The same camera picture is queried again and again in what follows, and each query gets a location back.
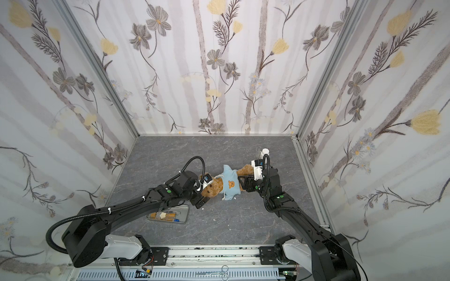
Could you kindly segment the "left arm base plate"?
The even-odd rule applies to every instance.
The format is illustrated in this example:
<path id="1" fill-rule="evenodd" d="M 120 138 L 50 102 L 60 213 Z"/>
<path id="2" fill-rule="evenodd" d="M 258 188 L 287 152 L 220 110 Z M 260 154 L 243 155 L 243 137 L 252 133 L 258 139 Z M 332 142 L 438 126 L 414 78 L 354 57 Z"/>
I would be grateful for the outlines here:
<path id="1" fill-rule="evenodd" d="M 168 254 L 168 247 L 144 248 L 134 259 L 118 258 L 118 263 L 121 266 L 165 266 Z"/>

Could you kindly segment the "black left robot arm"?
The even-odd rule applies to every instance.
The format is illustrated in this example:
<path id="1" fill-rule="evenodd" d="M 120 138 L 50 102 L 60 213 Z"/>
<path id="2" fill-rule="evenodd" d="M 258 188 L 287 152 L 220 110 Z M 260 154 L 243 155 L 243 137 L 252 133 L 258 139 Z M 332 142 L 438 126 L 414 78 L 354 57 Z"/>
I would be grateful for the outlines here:
<path id="1" fill-rule="evenodd" d="M 203 172 L 198 176 L 183 167 L 176 176 L 136 199 L 102 208 L 83 207 L 77 215 L 52 225 L 46 232 L 46 242 L 51 249 L 69 255 L 76 268 L 103 258 L 121 258 L 132 265 L 142 265 L 152 258 L 151 247 L 143 236 L 121 237 L 112 232 L 187 201 L 197 207 L 203 190 L 212 183 L 211 175 Z"/>

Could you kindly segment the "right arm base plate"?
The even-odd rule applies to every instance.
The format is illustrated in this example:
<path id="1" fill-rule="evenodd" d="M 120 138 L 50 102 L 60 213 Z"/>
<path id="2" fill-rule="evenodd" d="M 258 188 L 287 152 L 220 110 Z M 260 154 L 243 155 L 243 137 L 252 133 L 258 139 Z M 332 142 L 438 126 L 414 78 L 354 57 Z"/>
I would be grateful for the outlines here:
<path id="1" fill-rule="evenodd" d="M 282 261 L 278 257 L 274 246 L 261 246 L 259 247 L 259 255 L 261 265 L 296 265 L 294 261 L 286 260 Z"/>

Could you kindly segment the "light blue fleece hoodie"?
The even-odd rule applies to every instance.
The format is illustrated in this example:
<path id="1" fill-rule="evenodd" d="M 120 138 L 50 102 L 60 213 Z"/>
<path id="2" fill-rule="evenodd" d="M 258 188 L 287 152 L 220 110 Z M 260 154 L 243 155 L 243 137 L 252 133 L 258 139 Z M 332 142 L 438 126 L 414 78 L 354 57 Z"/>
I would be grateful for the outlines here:
<path id="1" fill-rule="evenodd" d="M 219 192 L 220 194 L 223 194 L 222 200 L 229 201 L 232 200 L 234 196 L 241 194 L 237 170 L 233 170 L 229 165 L 223 165 L 222 174 L 219 174 L 214 178 L 222 181 L 223 188 L 222 191 Z"/>

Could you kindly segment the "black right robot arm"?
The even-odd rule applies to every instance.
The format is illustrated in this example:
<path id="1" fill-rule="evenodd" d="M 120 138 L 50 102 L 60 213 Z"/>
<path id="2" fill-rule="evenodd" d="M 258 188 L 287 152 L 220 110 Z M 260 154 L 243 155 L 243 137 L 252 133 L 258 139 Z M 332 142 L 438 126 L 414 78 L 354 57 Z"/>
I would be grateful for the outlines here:
<path id="1" fill-rule="evenodd" d="M 280 262 L 293 261 L 311 273 L 316 281 L 362 281 L 368 276 L 352 252 L 348 239 L 321 227 L 283 191 L 278 170 L 270 157 L 251 163 L 253 173 L 240 176 L 243 189 L 257 192 L 264 207 L 287 222 L 300 238 L 285 236 L 275 244 Z"/>

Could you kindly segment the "brown teddy bear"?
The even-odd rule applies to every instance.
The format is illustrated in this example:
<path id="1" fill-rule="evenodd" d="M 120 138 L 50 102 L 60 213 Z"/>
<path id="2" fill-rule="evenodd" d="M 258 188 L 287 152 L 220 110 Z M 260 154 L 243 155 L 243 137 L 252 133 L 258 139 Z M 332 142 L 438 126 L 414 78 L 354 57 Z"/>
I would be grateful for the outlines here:
<path id="1" fill-rule="evenodd" d="M 253 176 L 254 175 L 253 167 L 251 165 L 245 165 L 241 169 L 237 170 L 237 175 L 238 175 L 238 179 L 241 176 Z M 209 197 L 209 198 L 214 198 L 220 194 L 219 192 L 222 191 L 222 188 L 223 188 L 222 181 L 220 179 L 215 179 L 214 177 L 213 177 L 213 183 L 210 186 L 203 189 L 203 191 L 201 192 L 201 194 L 203 196 Z"/>

